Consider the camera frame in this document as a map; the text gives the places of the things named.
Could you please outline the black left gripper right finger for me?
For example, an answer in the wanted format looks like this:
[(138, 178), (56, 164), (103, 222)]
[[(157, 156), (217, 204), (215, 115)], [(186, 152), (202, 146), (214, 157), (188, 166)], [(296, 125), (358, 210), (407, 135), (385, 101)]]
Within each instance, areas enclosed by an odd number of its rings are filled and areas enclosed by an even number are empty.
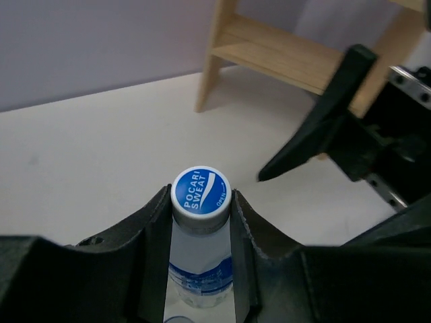
[(234, 191), (237, 322), (429, 322), (430, 198), (342, 246), (304, 246)]

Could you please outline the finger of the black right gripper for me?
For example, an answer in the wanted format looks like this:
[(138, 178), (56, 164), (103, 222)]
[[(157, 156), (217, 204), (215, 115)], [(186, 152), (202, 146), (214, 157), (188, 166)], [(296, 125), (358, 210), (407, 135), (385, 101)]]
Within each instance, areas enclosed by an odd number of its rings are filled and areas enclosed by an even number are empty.
[(293, 137), (262, 167), (257, 180), (272, 180), (326, 152), (337, 124), (377, 60), (361, 44), (350, 46), (323, 94), (316, 101)]

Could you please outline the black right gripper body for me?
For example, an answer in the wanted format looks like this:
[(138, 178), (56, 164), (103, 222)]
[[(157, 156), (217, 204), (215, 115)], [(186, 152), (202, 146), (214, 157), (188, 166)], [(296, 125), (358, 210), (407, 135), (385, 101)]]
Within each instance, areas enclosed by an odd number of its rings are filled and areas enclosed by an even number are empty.
[(362, 118), (347, 116), (328, 146), (352, 181), (386, 186), (406, 205), (430, 194), (430, 68), (390, 68)]

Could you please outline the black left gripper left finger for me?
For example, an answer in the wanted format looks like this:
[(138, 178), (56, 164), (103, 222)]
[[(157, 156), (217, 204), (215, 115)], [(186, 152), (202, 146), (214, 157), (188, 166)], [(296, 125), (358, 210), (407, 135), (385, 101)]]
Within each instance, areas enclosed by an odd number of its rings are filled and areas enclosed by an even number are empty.
[(1, 237), (2, 322), (162, 322), (172, 232), (170, 187), (116, 225), (62, 246)]

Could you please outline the blue-cap water bottle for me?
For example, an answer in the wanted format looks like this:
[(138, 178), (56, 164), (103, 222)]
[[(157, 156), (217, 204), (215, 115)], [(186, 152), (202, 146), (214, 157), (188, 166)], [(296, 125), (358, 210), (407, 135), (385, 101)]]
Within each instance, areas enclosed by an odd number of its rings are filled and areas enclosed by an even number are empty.
[(213, 167), (174, 179), (165, 322), (233, 321), (231, 200), (227, 177)]

